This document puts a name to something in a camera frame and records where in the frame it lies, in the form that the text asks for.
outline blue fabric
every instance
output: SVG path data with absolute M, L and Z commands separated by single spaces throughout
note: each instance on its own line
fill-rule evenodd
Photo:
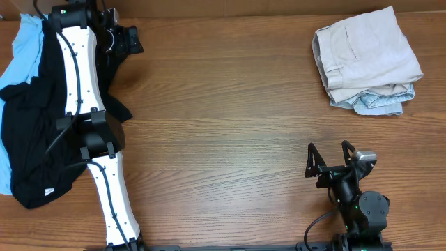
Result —
M 13 41 L 14 59 L 0 78 L 0 89 L 10 84 L 31 82 L 38 75 L 42 55 L 42 20 L 28 14 L 20 14 L 20 28 Z M 5 102 L 0 99 L 0 121 L 3 121 Z M 11 168 L 8 153 L 0 138 L 0 193 L 11 195 Z
M 330 99 L 330 105 L 345 109 L 354 109 L 360 115 L 400 115 L 403 114 L 401 102 L 415 97 L 412 83 L 405 92 L 391 96 L 378 95 L 371 91 L 363 91 L 348 100 L 335 103 Z

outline light blue cloth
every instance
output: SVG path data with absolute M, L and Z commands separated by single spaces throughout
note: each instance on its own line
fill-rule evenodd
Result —
M 348 100 L 335 103 L 330 99 L 330 105 L 345 109 L 354 109 L 359 115 L 400 115 L 403 113 L 401 102 L 415 97 L 412 83 L 409 89 L 402 93 L 382 96 L 372 91 L 363 91 Z
M 0 78 L 0 89 L 10 84 L 31 82 L 38 75 L 42 55 L 43 32 L 42 20 L 28 14 L 20 14 L 20 28 L 13 41 L 14 59 Z M 0 121 L 3 120 L 5 102 L 0 99 Z M 0 138 L 0 193 L 11 195 L 11 168 L 8 153 Z

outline wall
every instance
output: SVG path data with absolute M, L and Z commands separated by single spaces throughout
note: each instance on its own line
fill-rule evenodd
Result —
M 121 17 L 224 17 L 238 15 L 356 14 L 390 5 L 397 12 L 446 10 L 446 0 L 105 0 Z M 64 0 L 40 0 L 44 13 Z M 32 0 L 0 0 L 0 14 L 8 19 L 33 13 Z

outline white cloth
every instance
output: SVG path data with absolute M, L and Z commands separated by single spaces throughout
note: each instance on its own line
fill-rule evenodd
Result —
M 411 82 L 423 77 L 391 6 L 319 29 L 313 53 L 334 103 L 363 91 L 379 96 L 405 93 Z

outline light blue garment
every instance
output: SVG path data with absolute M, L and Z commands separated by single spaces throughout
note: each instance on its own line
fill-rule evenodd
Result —
M 42 20 L 28 14 L 20 14 L 20 17 L 19 32 L 13 41 L 14 59 L 0 78 L 0 89 L 10 84 L 29 84 L 31 78 L 38 75 L 43 44 Z M 0 121 L 4 107 L 5 102 L 0 99 Z M 10 181 L 9 157 L 0 138 L 0 194 L 11 195 Z
M 401 102 L 415 97 L 412 83 L 409 89 L 402 93 L 382 96 L 372 91 L 363 91 L 348 100 L 335 103 L 330 99 L 330 105 L 345 109 L 354 109 L 359 115 L 400 115 L 403 113 Z

